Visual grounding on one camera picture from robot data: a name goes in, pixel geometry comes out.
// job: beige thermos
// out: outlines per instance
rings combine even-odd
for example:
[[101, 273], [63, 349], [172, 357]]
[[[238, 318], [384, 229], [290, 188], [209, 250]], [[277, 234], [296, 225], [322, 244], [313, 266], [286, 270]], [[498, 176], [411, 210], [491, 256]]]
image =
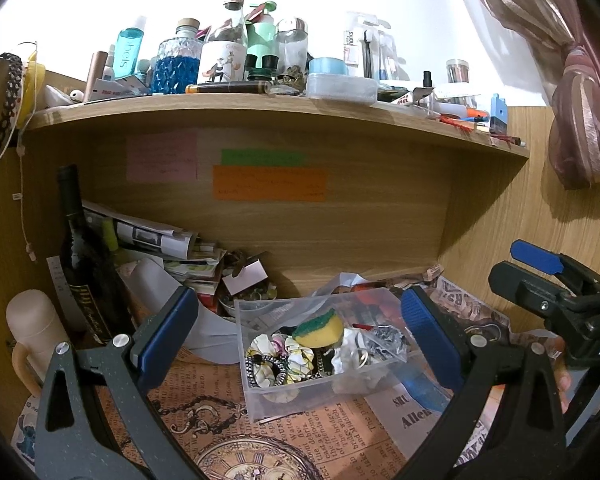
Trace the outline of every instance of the beige thermos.
[[48, 296], [41, 290], [31, 289], [9, 302], [7, 324], [16, 339], [11, 354], [13, 369], [31, 395], [40, 397], [40, 384], [45, 380], [56, 345], [69, 341], [60, 318]]

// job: metal screw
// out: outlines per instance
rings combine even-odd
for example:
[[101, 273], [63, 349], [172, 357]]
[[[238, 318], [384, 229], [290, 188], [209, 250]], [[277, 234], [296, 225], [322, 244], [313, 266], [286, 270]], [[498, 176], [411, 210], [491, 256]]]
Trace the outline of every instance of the metal screw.
[[67, 341], [62, 341], [56, 345], [56, 353], [58, 355], [66, 354], [69, 349], [69, 343]]
[[531, 343], [531, 351], [534, 354], [542, 355], [544, 354], [544, 346], [540, 344], [538, 341]]
[[483, 348], [487, 346], [487, 339], [485, 338], [485, 336], [480, 334], [473, 334], [469, 338], [469, 341], [471, 341], [471, 344], [477, 348]]
[[126, 346], [128, 342], [129, 336], [127, 334], [118, 334], [113, 338], [113, 346], [116, 348], [122, 348], [123, 346]]

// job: thermos handle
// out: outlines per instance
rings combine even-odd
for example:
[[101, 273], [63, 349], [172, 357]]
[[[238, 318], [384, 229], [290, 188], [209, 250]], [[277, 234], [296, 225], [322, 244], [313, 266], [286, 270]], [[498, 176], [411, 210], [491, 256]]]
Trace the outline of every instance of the thermos handle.
[[22, 343], [16, 343], [11, 353], [11, 365], [13, 366], [13, 371], [16, 372], [16, 375], [22, 381], [22, 384], [29, 390], [29, 393], [34, 397], [40, 398], [42, 388], [27, 365], [28, 356], [29, 350], [27, 347]]

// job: white wall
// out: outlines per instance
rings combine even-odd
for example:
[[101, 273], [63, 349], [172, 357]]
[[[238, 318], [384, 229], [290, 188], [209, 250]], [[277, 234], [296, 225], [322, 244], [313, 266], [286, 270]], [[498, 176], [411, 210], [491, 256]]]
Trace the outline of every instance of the white wall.
[[[246, 0], [259, 4], [264, 0]], [[401, 68], [413, 80], [430, 70], [446, 82], [445, 61], [469, 62], [471, 81], [484, 93], [504, 95], [509, 105], [544, 105], [542, 85], [529, 49], [505, 30], [478, 0], [273, 0], [276, 20], [300, 16], [309, 27], [312, 56], [342, 56], [344, 12], [376, 14], [392, 24]], [[149, 17], [140, 56], [154, 56], [180, 18], [203, 27], [221, 12], [222, 0], [9, 0], [0, 11], [0, 53], [21, 41], [37, 41], [50, 70], [85, 79], [91, 53], [107, 50], [137, 14]], [[478, 31], [473, 20], [477, 20]]]

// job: wooden shelf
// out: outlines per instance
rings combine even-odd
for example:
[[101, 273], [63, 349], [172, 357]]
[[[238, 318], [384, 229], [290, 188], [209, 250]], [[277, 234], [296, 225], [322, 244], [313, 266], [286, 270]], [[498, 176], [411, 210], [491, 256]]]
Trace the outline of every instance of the wooden shelf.
[[467, 134], [438, 121], [415, 118], [378, 103], [366, 107], [292, 96], [251, 94], [159, 95], [94, 102], [42, 110], [29, 125], [40, 130], [61, 124], [103, 127], [245, 126], [280, 130], [318, 127], [336, 134], [367, 134], [382, 140], [408, 140], [467, 150], [491, 150], [528, 158], [526, 148], [499, 142], [478, 133]]

